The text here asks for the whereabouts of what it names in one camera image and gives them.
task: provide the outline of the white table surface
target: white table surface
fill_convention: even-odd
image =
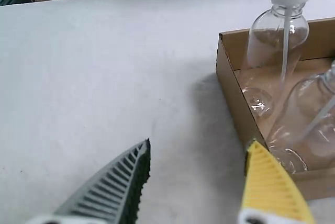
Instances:
[[[138,223],[235,223],[243,152],[215,75],[220,31],[270,0],[62,0],[0,7],[0,222],[53,212],[152,144]],[[335,16],[310,0],[307,19]],[[335,201],[310,203],[333,222]]]

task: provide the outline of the transparent bottle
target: transparent bottle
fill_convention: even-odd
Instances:
[[[309,33],[302,15],[306,1],[272,0],[249,31],[238,80],[256,119],[271,114],[301,56]]]
[[[266,143],[289,173],[335,165],[335,62],[291,90]]]

